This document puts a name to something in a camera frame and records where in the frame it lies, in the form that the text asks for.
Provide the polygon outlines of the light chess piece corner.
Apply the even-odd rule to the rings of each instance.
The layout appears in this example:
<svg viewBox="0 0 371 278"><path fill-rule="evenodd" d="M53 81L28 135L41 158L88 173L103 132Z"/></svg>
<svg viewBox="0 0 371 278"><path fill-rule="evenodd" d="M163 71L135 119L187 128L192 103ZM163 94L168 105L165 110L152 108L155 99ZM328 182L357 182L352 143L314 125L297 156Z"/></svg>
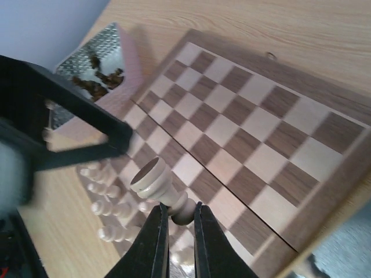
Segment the light chess piece corner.
<svg viewBox="0 0 371 278"><path fill-rule="evenodd" d="M90 164L81 168L79 173L93 182L106 185L112 183L117 177L116 172L109 164L103 166L99 163Z"/></svg>

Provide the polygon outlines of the silver tin with dark pieces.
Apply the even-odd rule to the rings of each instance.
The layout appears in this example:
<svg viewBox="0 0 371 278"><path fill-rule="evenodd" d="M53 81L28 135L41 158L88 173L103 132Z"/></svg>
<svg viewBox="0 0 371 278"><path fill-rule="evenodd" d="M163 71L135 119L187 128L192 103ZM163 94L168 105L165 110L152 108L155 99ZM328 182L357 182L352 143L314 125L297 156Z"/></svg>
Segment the silver tin with dark pieces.
<svg viewBox="0 0 371 278"><path fill-rule="evenodd" d="M143 82L133 38L111 23L61 61L55 73L90 101L119 116Z"/></svg>

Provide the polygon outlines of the wooden chess board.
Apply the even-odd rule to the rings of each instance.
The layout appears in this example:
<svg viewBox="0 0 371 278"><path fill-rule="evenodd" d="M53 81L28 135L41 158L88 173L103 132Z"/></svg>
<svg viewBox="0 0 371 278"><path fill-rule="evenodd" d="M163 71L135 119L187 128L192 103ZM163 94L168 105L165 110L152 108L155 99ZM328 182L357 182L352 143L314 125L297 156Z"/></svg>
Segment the wooden chess board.
<svg viewBox="0 0 371 278"><path fill-rule="evenodd" d="M105 160L128 218L144 225L154 203L130 189L155 157L173 186L208 205L237 254L275 277L370 169L370 98L190 31L119 118L134 129L127 155Z"/></svg>

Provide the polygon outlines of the light chess piece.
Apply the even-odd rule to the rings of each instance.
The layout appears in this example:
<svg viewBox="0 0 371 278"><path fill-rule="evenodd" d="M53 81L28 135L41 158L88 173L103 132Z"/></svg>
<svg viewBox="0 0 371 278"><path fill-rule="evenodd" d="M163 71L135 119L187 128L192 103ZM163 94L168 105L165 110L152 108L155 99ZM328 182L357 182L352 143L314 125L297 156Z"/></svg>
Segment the light chess piece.
<svg viewBox="0 0 371 278"><path fill-rule="evenodd" d="M112 204L106 200L98 200L92 203L90 209L95 215L113 215L117 218L128 218L133 211L130 203Z"/></svg>
<svg viewBox="0 0 371 278"><path fill-rule="evenodd" d="M170 259L176 265L192 265L194 264L194 248L186 247L182 250L171 253Z"/></svg>
<svg viewBox="0 0 371 278"><path fill-rule="evenodd" d="M104 226L97 231L98 237L105 242L123 242L133 243L140 232L139 226Z"/></svg>

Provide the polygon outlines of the light chess pawn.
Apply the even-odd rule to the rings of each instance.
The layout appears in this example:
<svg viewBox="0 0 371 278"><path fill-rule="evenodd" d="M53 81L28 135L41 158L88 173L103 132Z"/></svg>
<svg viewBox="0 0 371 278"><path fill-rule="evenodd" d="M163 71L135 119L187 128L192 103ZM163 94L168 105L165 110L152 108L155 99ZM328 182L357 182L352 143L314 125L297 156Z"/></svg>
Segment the light chess pawn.
<svg viewBox="0 0 371 278"><path fill-rule="evenodd" d="M121 194L120 187L116 185L106 186L104 184L88 184L87 189L98 195L106 195L111 198L116 198Z"/></svg>

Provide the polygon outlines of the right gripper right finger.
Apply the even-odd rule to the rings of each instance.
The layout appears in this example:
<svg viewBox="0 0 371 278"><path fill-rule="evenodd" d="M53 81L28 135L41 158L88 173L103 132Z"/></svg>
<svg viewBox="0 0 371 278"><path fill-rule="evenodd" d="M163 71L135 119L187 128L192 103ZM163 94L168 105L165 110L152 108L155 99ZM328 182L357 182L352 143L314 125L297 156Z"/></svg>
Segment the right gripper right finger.
<svg viewBox="0 0 371 278"><path fill-rule="evenodd" d="M194 230L196 277L257 276L235 252L210 207L202 202L194 211Z"/></svg>

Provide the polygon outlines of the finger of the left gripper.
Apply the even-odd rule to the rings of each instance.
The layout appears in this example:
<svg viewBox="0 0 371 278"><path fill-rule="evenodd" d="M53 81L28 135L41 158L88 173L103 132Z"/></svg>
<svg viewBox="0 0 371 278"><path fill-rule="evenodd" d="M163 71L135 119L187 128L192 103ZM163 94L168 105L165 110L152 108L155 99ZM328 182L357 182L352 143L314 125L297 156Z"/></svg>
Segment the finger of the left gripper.
<svg viewBox="0 0 371 278"><path fill-rule="evenodd" d="M53 152L42 136L49 100L106 135L106 141ZM1 56L1 137L21 153L22 170L56 169L127 153L133 129L39 65Z"/></svg>

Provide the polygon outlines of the light chess piece first row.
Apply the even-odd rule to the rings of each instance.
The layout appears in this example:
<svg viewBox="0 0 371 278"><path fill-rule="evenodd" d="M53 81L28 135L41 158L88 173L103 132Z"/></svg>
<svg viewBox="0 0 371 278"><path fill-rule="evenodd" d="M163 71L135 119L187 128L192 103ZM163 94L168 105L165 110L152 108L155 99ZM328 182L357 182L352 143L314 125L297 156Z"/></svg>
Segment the light chess piece first row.
<svg viewBox="0 0 371 278"><path fill-rule="evenodd" d="M166 162L155 157L133 177L130 188L142 199L158 201L168 208L168 214L176 225L193 222L196 203L185 191L173 186L172 171Z"/></svg>

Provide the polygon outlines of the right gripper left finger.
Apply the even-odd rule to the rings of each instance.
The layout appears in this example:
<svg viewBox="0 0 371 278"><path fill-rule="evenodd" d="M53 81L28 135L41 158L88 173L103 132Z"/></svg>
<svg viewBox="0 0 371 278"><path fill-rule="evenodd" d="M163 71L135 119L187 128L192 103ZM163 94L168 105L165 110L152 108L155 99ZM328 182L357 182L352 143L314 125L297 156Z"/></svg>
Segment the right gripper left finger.
<svg viewBox="0 0 371 278"><path fill-rule="evenodd" d="M155 206L129 251L109 271L109 278L169 277L168 208Z"/></svg>

